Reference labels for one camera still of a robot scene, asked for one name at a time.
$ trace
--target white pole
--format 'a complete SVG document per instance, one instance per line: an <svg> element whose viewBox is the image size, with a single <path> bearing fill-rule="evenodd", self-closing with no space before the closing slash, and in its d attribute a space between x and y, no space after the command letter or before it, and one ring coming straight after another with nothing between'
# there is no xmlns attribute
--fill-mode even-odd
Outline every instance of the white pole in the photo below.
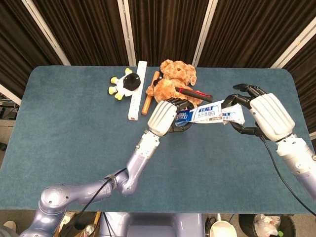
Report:
<svg viewBox="0 0 316 237"><path fill-rule="evenodd" d="M6 97L8 97L10 100L12 100L17 105L19 105L19 106L21 105L21 99L1 84L0 84L0 93L5 95Z"/></svg>
<svg viewBox="0 0 316 237"><path fill-rule="evenodd" d="M128 62L130 66L136 67L137 64L136 64L132 23L130 20L128 1L118 0L118 9L119 9L119 16L120 16L120 21L122 24L122 29L123 29L123 34L124 34Z"/></svg>
<svg viewBox="0 0 316 237"><path fill-rule="evenodd" d="M26 9L29 11L35 22L37 23L38 27L46 37L47 41L50 43L52 48L55 50L57 56L59 57L60 61L66 65L70 66L70 62L68 58L66 57L64 51L58 44L56 38L54 37L53 33L50 31L50 28L44 21L43 17L41 16L40 12L38 9L35 7L34 3L32 0L21 0Z"/></svg>
<svg viewBox="0 0 316 237"><path fill-rule="evenodd" d="M271 68L283 68L301 48L316 34L316 17L299 34L284 53L273 63Z"/></svg>
<svg viewBox="0 0 316 237"><path fill-rule="evenodd" d="M316 132L310 133L310 138L311 138L311 140L316 139Z"/></svg>
<svg viewBox="0 0 316 237"><path fill-rule="evenodd" d="M192 65L194 67L198 66L199 58L201 57L202 50L203 50L203 47L205 44L205 40L206 40L206 37L208 34L208 30L209 30L209 27L211 26L211 22L212 22L212 19L214 16L217 1L218 0L209 0L209 2L208 2L208 6L206 9L206 13L205 13L204 21L202 24L201 32L199 34L199 38L197 41L196 52L195 52L194 57L193 57Z"/></svg>

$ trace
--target lavender robot arm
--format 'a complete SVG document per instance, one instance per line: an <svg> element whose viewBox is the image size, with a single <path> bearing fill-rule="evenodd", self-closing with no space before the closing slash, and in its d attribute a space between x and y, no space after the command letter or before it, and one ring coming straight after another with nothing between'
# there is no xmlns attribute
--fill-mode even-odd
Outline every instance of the lavender robot arm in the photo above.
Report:
<svg viewBox="0 0 316 237"><path fill-rule="evenodd" d="M167 101L161 101L157 105L148 121L149 130L145 130L140 142L136 145L126 170L117 176L108 175L107 177L111 181L104 186L93 202L109 198L116 187L124 196L132 195L135 192L138 179L146 163L159 145L159 137L168 132L179 109L178 104ZM41 194L39 207L31 226L20 236L52 237L67 206L72 202L86 205L105 182L106 179L102 179L80 186L57 184L46 188Z"/></svg>

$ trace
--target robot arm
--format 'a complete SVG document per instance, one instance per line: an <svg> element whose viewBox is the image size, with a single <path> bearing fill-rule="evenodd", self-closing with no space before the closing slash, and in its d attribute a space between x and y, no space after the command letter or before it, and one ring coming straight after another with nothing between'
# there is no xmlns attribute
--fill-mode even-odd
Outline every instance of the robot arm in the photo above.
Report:
<svg viewBox="0 0 316 237"><path fill-rule="evenodd" d="M108 175L105 179L90 184L80 186L57 184L46 188L41 194L39 207L31 226L20 236L52 237L67 206L75 201L86 205L102 186L104 187L92 203L109 198L116 187L124 196L132 195L144 167L159 145L159 138L168 132L177 112L184 109L186 105L187 101L180 99L161 101L157 105L148 121L149 130L145 130L123 172L116 172L115 175Z"/></svg>
<svg viewBox="0 0 316 237"><path fill-rule="evenodd" d="M316 156L302 138L293 134L295 122L282 103L272 93L266 94L257 86L239 84L234 89L248 92L250 97L230 95L222 108L235 103L246 106L255 118L257 127L243 127L231 122L233 128L241 134L263 136L276 142L277 154L311 197L316 199Z"/></svg>

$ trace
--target white ruler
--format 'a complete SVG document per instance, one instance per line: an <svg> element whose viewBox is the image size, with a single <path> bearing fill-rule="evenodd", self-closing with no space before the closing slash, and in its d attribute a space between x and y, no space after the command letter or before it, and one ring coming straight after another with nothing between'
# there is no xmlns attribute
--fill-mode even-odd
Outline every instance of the white ruler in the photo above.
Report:
<svg viewBox="0 0 316 237"><path fill-rule="evenodd" d="M138 120L138 112L139 112L140 100L142 98L146 67L147 67L147 62L145 61L138 62L138 68L137 68L136 74L139 76L140 85L136 90L134 90L134 93L132 94L132 99L130 101L130 106L129 106L129 111L128 111L129 120L135 120L135 121Z"/></svg>

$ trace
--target black curtain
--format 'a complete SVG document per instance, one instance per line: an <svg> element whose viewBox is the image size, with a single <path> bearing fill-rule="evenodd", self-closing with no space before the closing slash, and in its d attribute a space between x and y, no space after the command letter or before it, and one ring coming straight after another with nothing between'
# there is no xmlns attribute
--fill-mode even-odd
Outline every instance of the black curtain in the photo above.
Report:
<svg viewBox="0 0 316 237"><path fill-rule="evenodd" d="M20 0L0 1L0 83L22 98L31 71L61 61Z"/></svg>
<svg viewBox="0 0 316 237"><path fill-rule="evenodd" d="M284 66L293 76L306 125L316 131L316 36Z"/></svg>
<svg viewBox="0 0 316 237"><path fill-rule="evenodd" d="M268 68L314 17L315 0L219 0L198 66Z"/></svg>
<svg viewBox="0 0 316 237"><path fill-rule="evenodd" d="M136 61L191 64L208 0L128 0Z"/></svg>
<svg viewBox="0 0 316 237"><path fill-rule="evenodd" d="M116 0L33 2L72 65L128 65Z"/></svg>

